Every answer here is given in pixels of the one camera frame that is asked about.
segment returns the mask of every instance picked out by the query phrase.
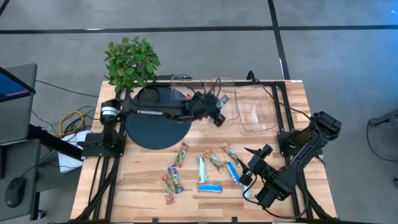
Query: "wooden tabletop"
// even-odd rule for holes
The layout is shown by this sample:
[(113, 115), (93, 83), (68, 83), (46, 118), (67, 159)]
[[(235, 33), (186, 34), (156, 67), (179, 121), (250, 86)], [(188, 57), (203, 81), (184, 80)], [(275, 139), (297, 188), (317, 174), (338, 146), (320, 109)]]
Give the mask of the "wooden tabletop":
[[(310, 115), (303, 83), (301, 81), (286, 81), (286, 87), (290, 106)], [(244, 91), (237, 91), (237, 93), (238, 102), (242, 103), (242, 105), (253, 105), (256, 102), (255, 97), (245, 95)], [(281, 92), (278, 92), (278, 94), (282, 102)], [(109, 86), (107, 82), (103, 82), (95, 118), (100, 116), (101, 103), (114, 98), (114, 96), (114, 87)], [(260, 98), (260, 100), (263, 101), (261, 105), (264, 111), (263, 116), (268, 116), (265, 118), (267, 127), (272, 127), (272, 119), (276, 121), (273, 101), (269, 103), (271, 109), (271, 116), (269, 116), (269, 112), (266, 112), (268, 107), (264, 104), (266, 99)], [(285, 129), (288, 129), (285, 108), (281, 106), (281, 110)], [(239, 112), (243, 122), (246, 122), (246, 118), (252, 115), (252, 111), (242, 108)], [(296, 129), (303, 129), (309, 123), (302, 114), (292, 111), (292, 116)], [(230, 222), (231, 217), (237, 217), (240, 222), (280, 221), (280, 219), (270, 216), (259, 206), (245, 201), (242, 198), (241, 185), (233, 183), (227, 170), (219, 174), (214, 165), (208, 160), (205, 161), (205, 164), (209, 183), (222, 184), (223, 192), (222, 194), (197, 192), (198, 155), (203, 154), (207, 149), (211, 149), (222, 161), (230, 161), (231, 159), (228, 155), (220, 149), (220, 144), (224, 141), (227, 141), (246, 163), (252, 155), (245, 151), (244, 147), (258, 149), (265, 144), (269, 144), (274, 151), (266, 161), (276, 169), (285, 165), (277, 143), (277, 132), (279, 131), (277, 123), (274, 128), (264, 134), (242, 135), (239, 129), (239, 122), (240, 120), (236, 119), (222, 125), (220, 128), (212, 125), (208, 120), (192, 123), (191, 129), (182, 140), (182, 142), (188, 144), (189, 149), (183, 166), (177, 169), (185, 190), (180, 194), (174, 195), (175, 202), (170, 205), (165, 204), (164, 187), (161, 178), (167, 173), (167, 167), (174, 163), (181, 143), (163, 150), (149, 150), (138, 146), (127, 138), (125, 154), (120, 160), (118, 170), (111, 221), (151, 222), (154, 217), (159, 218), (160, 222)], [(102, 125), (98, 120), (93, 122), (93, 131), (98, 133), (102, 131)], [(96, 161), (96, 157), (84, 161), (71, 218), (77, 217), (87, 206)], [(112, 163), (112, 161), (109, 163), (108, 170), (110, 170)], [(100, 162), (93, 194), (98, 187), (101, 164), (102, 162)], [(335, 216), (336, 212), (323, 164), (313, 159), (305, 168), (305, 176), (309, 191), (327, 213)], [(257, 181), (251, 189), (252, 195), (260, 191), (262, 186), (262, 182)], [(104, 217), (107, 196), (108, 193), (106, 192), (101, 204), (99, 217)], [(300, 199), (300, 209), (302, 209), (302, 194), (299, 191), (298, 197)], [(283, 202), (276, 200), (272, 204), (270, 211), (278, 215), (294, 215), (291, 198), (289, 197)]]

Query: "candy bar wrapper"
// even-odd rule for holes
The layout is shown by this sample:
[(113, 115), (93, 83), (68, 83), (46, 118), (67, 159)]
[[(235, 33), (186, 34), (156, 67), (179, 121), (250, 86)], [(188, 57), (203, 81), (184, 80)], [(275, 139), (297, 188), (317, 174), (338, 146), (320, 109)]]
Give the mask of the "candy bar wrapper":
[(172, 186), (169, 175), (164, 175), (163, 178), (164, 194), (166, 195), (166, 204), (174, 202)]
[(223, 193), (223, 188), (221, 184), (202, 184), (198, 186), (198, 191)]
[(177, 158), (175, 159), (174, 165), (176, 167), (181, 167), (184, 157), (187, 153), (188, 146), (183, 142), (180, 148), (180, 151), (177, 154)]
[(209, 160), (214, 164), (214, 166), (217, 167), (219, 173), (222, 173), (222, 172), (223, 172), (224, 164), (223, 164), (223, 162), (221, 162), (221, 161), (213, 154), (213, 152), (211, 152), (210, 150), (206, 150), (206, 152), (204, 153), (204, 156), (205, 156), (207, 159), (209, 159)]
[(178, 173), (177, 170), (173, 165), (169, 165), (169, 174), (170, 174), (170, 179), (172, 180), (172, 183), (174, 185), (174, 191), (176, 194), (181, 193), (184, 188), (182, 187), (181, 183), (180, 183), (180, 179), (178, 177)]
[(241, 166), (239, 161), (237, 160), (237, 158), (239, 159), (241, 158), (237, 155), (237, 153), (233, 149), (231, 149), (231, 146), (229, 146), (229, 144), (226, 141), (220, 145), (220, 148), (222, 148), (222, 150), (224, 150), (230, 156), (230, 158), (234, 161), (237, 167)]
[(225, 162), (225, 167), (229, 171), (229, 174), (231, 175), (232, 180), (234, 181), (234, 183), (235, 184), (239, 184), (239, 175), (236, 172), (235, 167), (232, 164), (232, 162), (230, 162), (230, 161)]
[(198, 156), (198, 164), (199, 164), (199, 184), (207, 183), (207, 175), (206, 175), (206, 167), (205, 167), (205, 159), (202, 155)]
[[(243, 192), (248, 188), (248, 186), (243, 185)], [(246, 198), (251, 198), (250, 190), (248, 190), (246, 193), (244, 193), (244, 197)]]

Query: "potted plant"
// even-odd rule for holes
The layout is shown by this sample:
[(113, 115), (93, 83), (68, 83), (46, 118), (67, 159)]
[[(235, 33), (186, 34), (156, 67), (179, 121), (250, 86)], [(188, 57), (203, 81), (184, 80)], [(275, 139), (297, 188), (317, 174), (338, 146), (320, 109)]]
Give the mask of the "potted plant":
[(106, 68), (108, 69), (110, 85), (114, 91), (133, 91), (137, 86), (145, 88), (147, 81), (153, 79), (154, 71), (160, 67), (154, 48), (137, 36), (134, 40), (123, 37), (122, 44), (109, 43), (105, 50)]

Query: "gray floor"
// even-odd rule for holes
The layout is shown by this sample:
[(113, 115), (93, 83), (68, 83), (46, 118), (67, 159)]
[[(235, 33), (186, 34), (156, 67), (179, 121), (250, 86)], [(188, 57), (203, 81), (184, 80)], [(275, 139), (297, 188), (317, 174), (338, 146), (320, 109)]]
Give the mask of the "gray floor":
[[(396, 1), (274, 0), (280, 26), (398, 24)], [(182, 26), (269, 26), (261, 0), (12, 0), (0, 29), (87, 29)], [(111, 40), (140, 35), (158, 52), (159, 75), (189, 73), (196, 78), (282, 78), (272, 31), (128, 34), (0, 35), (0, 66), (39, 65), (37, 79), (98, 94), (106, 73), (103, 50)], [(326, 171), (342, 220), (397, 223), (398, 164), (382, 161), (366, 143), (369, 119), (398, 105), (398, 30), (281, 32), (292, 79), (303, 80), (311, 110), (324, 110), (343, 123), (340, 137), (325, 152)], [(37, 84), (34, 111), (56, 123), (67, 111), (95, 105), (96, 98)], [(47, 126), (35, 117), (32, 123)], [(396, 133), (388, 125), (370, 130), (374, 148), (398, 159)], [(76, 187), (42, 196), (45, 220), (66, 221)], [(27, 223), (28, 217), (6, 223)]]

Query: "computer monitor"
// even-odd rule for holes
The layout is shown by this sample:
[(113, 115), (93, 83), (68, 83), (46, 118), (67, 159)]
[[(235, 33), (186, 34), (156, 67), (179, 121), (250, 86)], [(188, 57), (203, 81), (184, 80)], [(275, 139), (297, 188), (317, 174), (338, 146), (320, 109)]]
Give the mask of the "computer monitor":
[(35, 93), (36, 91), (32, 87), (0, 67), (0, 102), (30, 96)]

